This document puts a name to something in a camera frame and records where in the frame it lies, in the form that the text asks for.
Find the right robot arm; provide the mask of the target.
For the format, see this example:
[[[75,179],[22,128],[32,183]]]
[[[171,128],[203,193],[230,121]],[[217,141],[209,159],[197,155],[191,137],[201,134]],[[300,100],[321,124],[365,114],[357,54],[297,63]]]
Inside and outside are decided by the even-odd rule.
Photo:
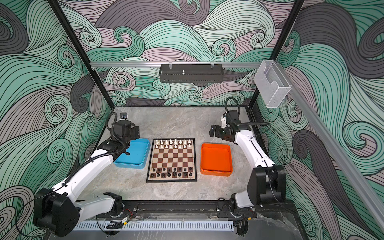
[[[209,135],[238,145],[247,158],[251,175],[247,188],[231,196],[231,208],[243,209],[256,205],[282,203],[286,199],[286,171],[275,164],[257,142],[252,125],[270,127],[269,123],[246,122],[239,119],[240,104],[234,97],[225,100],[221,125],[212,125]]]

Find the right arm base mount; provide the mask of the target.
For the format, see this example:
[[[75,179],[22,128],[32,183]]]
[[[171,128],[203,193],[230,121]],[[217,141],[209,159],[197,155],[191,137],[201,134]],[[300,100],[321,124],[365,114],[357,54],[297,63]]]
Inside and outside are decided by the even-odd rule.
[[[216,208],[218,218],[242,220],[257,216],[251,208],[238,208],[233,200],[219,199],[216,201]]]

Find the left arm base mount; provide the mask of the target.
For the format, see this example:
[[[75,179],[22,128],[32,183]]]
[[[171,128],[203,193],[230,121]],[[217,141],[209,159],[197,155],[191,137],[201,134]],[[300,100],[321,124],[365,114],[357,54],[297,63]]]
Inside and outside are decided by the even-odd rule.
[[[125,217],[135,218],[138,210],[137,201],[122,201],[122,207],[113,208],[108,213],[100,214],[99,217],[106,219],[121,220]]]

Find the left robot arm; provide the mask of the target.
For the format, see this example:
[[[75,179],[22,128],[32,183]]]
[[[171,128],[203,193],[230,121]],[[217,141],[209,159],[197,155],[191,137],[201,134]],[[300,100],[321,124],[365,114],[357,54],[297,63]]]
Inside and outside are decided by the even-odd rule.
[[[58,237],[68,235],[75,226],[89,218],[108,214],[118,218],[123,213],[120,195],[106,192],[100,197],[78,201],[83,190],[106,167],[120,156],[129,156],[132,140],[140,137],[140,128],[128,120],[127,113],[110,114],[112,124],[106,123],[110,138],[102,142],[83,164],[51,189],[42,188],[34,199],[33,224]]]

